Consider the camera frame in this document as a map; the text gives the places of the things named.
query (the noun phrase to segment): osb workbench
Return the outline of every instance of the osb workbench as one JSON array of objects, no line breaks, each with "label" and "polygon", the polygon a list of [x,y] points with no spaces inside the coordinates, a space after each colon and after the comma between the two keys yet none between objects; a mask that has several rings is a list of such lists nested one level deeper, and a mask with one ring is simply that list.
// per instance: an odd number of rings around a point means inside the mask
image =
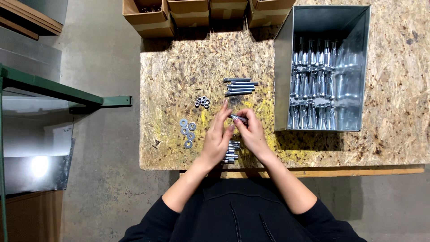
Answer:
[{"label": "osb workbench", "polygon": [[[414,165],[423,171],[420,164],[430,162],[430,3],[298,0],[296,5],[342,3],[372,5],[362,131],[274,132],[273,38],[279,26],[249,30],[242,22],[227,22],[222,28],[211,23],[203,30],[179,29],[174,40],[143,42],[140,168],[186,170],[200,153],[205,131],[224,99],[222,78],[252,77],[260,83],[255,92],[229,98],[229,106],[233,112],[255,110],[270,148],[285,166]],[[194,107],[203,95],[211,100],[208,110]],[[184,148],[182,118],[197,124],[191,149]],[[237,130],[233,139],[241,139]],[[242,146],[235,165],[224,167],[262,165]]]}]

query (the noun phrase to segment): pile of washers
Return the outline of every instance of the pile of washers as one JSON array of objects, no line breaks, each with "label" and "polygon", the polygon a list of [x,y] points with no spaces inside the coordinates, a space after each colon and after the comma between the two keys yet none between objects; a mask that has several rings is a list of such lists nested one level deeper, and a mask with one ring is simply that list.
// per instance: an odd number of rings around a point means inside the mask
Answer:
[{"label": "pile of washers", "polygon": [[206,109],[208,109],[210,102],[211,102],[211,100],[209,100],[209,98],[207,98],[206,96],[199,96],[197,98],[197,101],[194,103],[194,105],[196,106],[196,108],[198,108],[201,105],[201,106],[205,107]]},{"label": "pile of washers", "polygon": [[239,159],[239,155],[234,153],[237,149],[240,149],[240,141],[230,140],[228,143],[227,153],[225,153],[225,157],[222,159],[221,163],[234,164],[234,160]]},{"label": "pile of washers", "polygon": [[194,131],[196,129],[196,123],[188,123],[188,120],[183,118],[179,121],[179,125],[181,126],[181,134],[187,136],[187,140],[184,143],[185,148],[189,149],[193,147],[193,140],[196,135],[194,134],[194,132],[191,131]]},{"label": "pile of washers", "polygon": [[255,86],[258,86],[258,82],[252,82],[251,78],[224,78],[224,83],[226,82],[230,84],[227,84],[225,96],[251,94],[255,91]]}]

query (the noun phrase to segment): flat washer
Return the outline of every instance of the flat washer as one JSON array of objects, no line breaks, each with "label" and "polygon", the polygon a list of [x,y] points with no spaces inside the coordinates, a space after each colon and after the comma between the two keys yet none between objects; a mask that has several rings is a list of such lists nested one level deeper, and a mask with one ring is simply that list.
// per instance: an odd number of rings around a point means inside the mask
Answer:
[{"label": "flat washer", "polygon": [[187,135],[188,132],[189,132],[188,127],[182,127],[181,128],[181,134]]},{"label": "flat washer", "polygon": [[193,142],[191,140],[186,140],[184,143],[185,148],[189,149],[193,147]]},{"label": "flat washer", "polygon": [[196,123],[191,122],[191,123],[188,124],[188,129],[189,130],[193,131],[193,130],[196,130],[196,128],[197,128]]},{"label": "flat washer", "polygon": [[180,125],[181,127],[185,127],[185,126],[187,126],[187,125],[188,125],[188,120],[186,120],[185,118],[183,118],[183,119],[179,120],[179,125]]},{"label": "flat washer", "polygon": [[187,138],[189,140],[194,140],[195,137],[196,137],[196,135],[193,132],[188,132],[187,133]]}]

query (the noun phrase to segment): person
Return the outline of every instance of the person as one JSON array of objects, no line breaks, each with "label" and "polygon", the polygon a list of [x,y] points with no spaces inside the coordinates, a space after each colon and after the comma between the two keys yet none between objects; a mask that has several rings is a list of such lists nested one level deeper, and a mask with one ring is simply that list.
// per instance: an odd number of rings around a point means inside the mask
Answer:
[{"label": "person", "polygon": [[[235,119],[224,131],[230,114],[225,100],[199,157],[120,242],[365,241],[347,222],[337,221],[270,150],[251,109],[237,113],[248,118],[248,127]],[[205,178],[223,159],[234,126],[271,179]]]}]

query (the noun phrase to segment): forearm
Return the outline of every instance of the forearm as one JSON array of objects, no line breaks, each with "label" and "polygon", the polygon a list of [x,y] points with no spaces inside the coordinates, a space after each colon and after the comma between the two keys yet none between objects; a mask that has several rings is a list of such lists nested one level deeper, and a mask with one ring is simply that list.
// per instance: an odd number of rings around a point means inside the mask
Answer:
[{"label": "forearm", "polygon": [[285,167],[273,151],[258,156],[293,214],[302,214],[315,205],[316,196]]},{"label": "forearm", "polygon": [[187,201],[211,170],[210,167],[205,167],[204,162],[199,162],[198,159],[201,159],[201,157],[198,157],[191,167],[162,196],[164,203],[175,212],[182,212]]}]

